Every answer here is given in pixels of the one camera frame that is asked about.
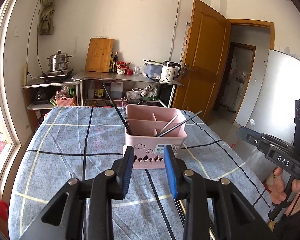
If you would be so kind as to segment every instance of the utensil holder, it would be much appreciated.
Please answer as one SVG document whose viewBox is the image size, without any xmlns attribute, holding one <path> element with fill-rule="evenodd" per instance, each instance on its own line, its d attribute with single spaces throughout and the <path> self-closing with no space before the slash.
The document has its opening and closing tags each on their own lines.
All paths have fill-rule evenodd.
<svg viewBox="0 0 300 240">
<path fill-rule="evenodd" d="M 187 134 L 183 124 L 162 137 L 155 137 L 161 129 L 178 114 L 178 117 L 165 129 L 175 126 L 186 118 L 180 110 L 158 106 L 127 105 L 128 123 L 133 135 L 127 131 L 123 154 L 127 146 L 134 148 L 134 169 L 164 169 L 163 150 L 171 145 L 177 155 Z"/>
<path fill-rule="evenodd" d="M 76 106 L 77 105 L 76 96 L 74 96 L 73 98 L 66 98 L 66 97 L 56 98 L 56 103 L 57 106 Z"/>
</svg>

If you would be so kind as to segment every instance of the refrigerator door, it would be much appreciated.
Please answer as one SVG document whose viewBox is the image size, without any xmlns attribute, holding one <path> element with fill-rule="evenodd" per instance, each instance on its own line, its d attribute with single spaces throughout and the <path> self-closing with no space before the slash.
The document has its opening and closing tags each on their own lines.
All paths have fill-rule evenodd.
<svg viewBox="0 0 300 240">
<path fill-rule="evenodd" d="M 289 143 L 294 137 L 294 101 L 300 99 L 300 60 L 269 50 L 265 77 L 246 127 Z M 256 147 L 239 140 L 235 152 L 264 181 L 275 165 Z"/>
</svg>

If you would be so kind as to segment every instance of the metal rivet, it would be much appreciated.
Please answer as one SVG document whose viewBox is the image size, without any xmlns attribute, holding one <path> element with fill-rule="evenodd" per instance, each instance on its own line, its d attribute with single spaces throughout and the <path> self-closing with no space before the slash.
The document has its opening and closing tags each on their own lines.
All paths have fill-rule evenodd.
<svg viewBox="0 0 300 240">
<path fill-rule="evenodd" d="M 227 178 L 222 178 L 222 179 L 221 179 L 221 183 L 222 183 L 223 185 L 229 185 L 229 184 L 230 184 L 230 180 L 227 179 Z"/>
<path fill-rule="evenodd" d="M 193 175 L 193 170 L 185 170 L 185 175 L 186 176 L 192 176 Z"/>
<path fill-rule="evenodd" d="M 68 180 L 68 183 L 69 183 L 70 185 L 74 185 L 74 184 L 76 184 L 77 182 L 78 182 L 78 179 L 76 179 L 76 178 L 71 178 L 71 179 Z"/>
<path fill-rule="evenodd" d="M 112 176 L 114 174 L 114 171 L 113 170 L 106 170 L 105 171 L 105 175 L 106 176 Z"/>
</svg>

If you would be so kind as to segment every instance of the kettle handle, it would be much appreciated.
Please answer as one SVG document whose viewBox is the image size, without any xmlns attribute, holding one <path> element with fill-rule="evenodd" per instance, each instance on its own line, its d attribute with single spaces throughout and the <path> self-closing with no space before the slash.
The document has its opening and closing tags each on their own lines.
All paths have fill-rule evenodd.
<svg viewBox="0 0 300 240">
<path fill-rule="evenodd" d="M 175 63 L 175 66 L 178 67 L 178 75 L 177 76 L 173 76 L 173 78 L 178 78 L 180 76 L 181 73 L 181 65 L 178 63 Z"/>
</svg>

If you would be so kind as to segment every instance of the curtain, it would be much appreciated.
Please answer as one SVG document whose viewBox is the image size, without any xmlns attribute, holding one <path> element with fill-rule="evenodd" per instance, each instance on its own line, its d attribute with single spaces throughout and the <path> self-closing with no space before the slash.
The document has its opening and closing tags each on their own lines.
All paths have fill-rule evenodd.
<svg viewBox="0 0 300 240">
<path fill-rule="evenodd" d="M 41 13 L 40 24 L 38 33 L 42 35 L 52 35 L 54 31 L 54 26 L 52 22 L 52 15 L 55 11 L 54 2 L 55 0 L 42 0 L 44 9 Z"/>
</svg>

